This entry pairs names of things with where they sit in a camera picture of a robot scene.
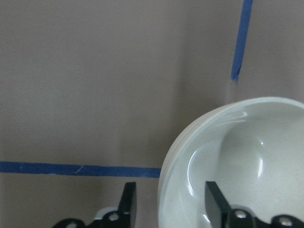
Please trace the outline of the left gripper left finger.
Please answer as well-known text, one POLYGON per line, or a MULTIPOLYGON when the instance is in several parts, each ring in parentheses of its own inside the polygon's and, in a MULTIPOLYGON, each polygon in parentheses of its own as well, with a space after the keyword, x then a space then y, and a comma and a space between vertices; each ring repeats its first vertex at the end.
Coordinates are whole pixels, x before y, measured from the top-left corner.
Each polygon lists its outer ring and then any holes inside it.
POLYGON ((124 185, 118 207, 100 209, 95 215, 95 228, 134 228, 137 210, 136 182, 124 185))

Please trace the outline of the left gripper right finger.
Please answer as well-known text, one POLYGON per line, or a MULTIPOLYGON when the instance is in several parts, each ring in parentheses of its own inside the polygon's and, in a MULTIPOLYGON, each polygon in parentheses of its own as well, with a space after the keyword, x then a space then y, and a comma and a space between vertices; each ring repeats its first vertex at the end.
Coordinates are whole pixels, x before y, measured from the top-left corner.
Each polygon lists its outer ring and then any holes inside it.
POLYGON ((205 209, 212 228, 239 228, 239 219, 217 183, 205 183, 205 209))

